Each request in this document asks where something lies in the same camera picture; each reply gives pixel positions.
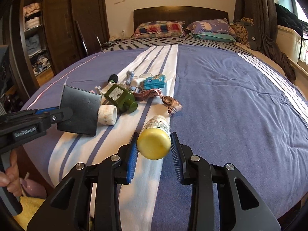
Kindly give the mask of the person left hand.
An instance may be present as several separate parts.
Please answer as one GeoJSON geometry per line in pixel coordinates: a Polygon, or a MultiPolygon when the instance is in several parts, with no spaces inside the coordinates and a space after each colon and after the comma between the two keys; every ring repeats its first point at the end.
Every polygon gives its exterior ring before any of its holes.
{"type": "Polygon", "coordinates": [[[9,193],[15,197],[21,196],[21,184],[19,179],[19,170],[17,164],[17,153],[12,150],[9,157],[10,167],[0,175],[0,186],[6,187],[9,193]]]}

